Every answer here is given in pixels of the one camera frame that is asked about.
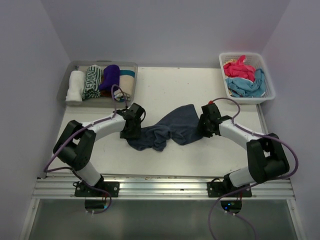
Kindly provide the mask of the dark grey towel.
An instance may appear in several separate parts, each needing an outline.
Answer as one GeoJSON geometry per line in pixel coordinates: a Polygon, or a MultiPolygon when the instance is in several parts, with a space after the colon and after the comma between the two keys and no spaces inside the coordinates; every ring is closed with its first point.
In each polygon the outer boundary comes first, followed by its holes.
{"type": "Polygon", "coordinates": [[[203,138],[197,132],[198,123],[195,106],[183,105],[168,113],[156,124],[143,127],[140,138],[128,139],[127,143],[137,151],[154,149],[162,152],[168,140],[185,146],[203,138]]]}

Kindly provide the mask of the purple towel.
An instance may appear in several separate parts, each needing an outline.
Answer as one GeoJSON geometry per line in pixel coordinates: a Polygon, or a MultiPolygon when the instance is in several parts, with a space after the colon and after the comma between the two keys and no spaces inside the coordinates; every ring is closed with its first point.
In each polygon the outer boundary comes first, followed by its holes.
{"type": "Polygon", "coordinates": [[[111,91],[113,85],[118,85],[120,82],[120,67],[116,64],[108,65],[103,70],[103,81],[99,85],[100,91],[111,91]]]}

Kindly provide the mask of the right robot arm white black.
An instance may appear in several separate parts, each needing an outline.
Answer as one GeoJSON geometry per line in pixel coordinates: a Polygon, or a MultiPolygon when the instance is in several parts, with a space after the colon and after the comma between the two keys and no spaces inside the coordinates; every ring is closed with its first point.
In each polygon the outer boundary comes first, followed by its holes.
{"type": "Polygon", "coordinates": [[[201,114],[197,131],[204,137],[221,136],[246,150],[247,166],[223,177],[223,192],[235,196],[241,187],[261,184],[290,170],[286,154],[275,134],[255,133],[226,115],[201,114]]]}

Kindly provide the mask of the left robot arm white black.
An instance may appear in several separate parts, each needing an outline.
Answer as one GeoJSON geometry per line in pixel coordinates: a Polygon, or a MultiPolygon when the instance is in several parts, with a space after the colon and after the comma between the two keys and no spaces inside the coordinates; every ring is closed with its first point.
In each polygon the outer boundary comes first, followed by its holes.
{"type": "Polygon", "coordinates": [[[113,133],[119,133],[124,139],[138,138],[141,135],[141,117],[145,115],[145,111],[117,110],[92,122],[72,120],[54,146],[53,157],[67,164],[86,183],[87,192],[99,196],[104,190],[103,177],[90,162],[95,142],[113,133]]]}

